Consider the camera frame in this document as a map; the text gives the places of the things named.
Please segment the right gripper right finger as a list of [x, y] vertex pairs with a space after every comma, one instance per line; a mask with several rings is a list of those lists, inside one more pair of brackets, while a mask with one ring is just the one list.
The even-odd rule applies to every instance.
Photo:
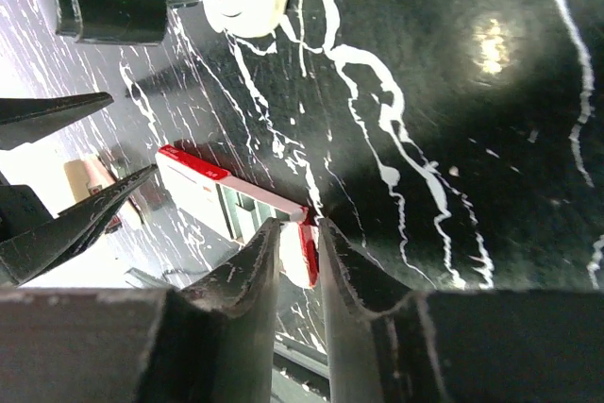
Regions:
[[413, 290], [319, 231], [332, 401], [602, 400], [602, 293]]

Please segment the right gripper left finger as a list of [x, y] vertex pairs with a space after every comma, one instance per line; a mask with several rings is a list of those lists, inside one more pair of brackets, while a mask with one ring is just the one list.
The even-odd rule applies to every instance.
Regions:
[[266, 402], [280, 223], [177, 291], [1, 293], [5, 402]]

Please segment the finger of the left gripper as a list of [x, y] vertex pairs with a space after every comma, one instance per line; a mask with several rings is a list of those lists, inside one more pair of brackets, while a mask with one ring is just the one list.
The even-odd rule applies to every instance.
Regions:
[[158, 171], [126, 176], [53, 216], [27, 185], [1, 187], [1, 284], [21, 286], [81, 255], [127, 199]]
[[106, 92], [58, 98], [2, 98], [1, 150], [34, 143], [113, 103]]

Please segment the red staple box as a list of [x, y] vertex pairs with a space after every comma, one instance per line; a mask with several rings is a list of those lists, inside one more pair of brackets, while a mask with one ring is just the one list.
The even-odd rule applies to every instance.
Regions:
[[246, 245], [267, 219], [277, 219], [281, 272], [299, 288], [316, 285], [318, 260], [308, 208], [170, 144], [158, 150], [156, 162], [176, 206], [227, 240]]

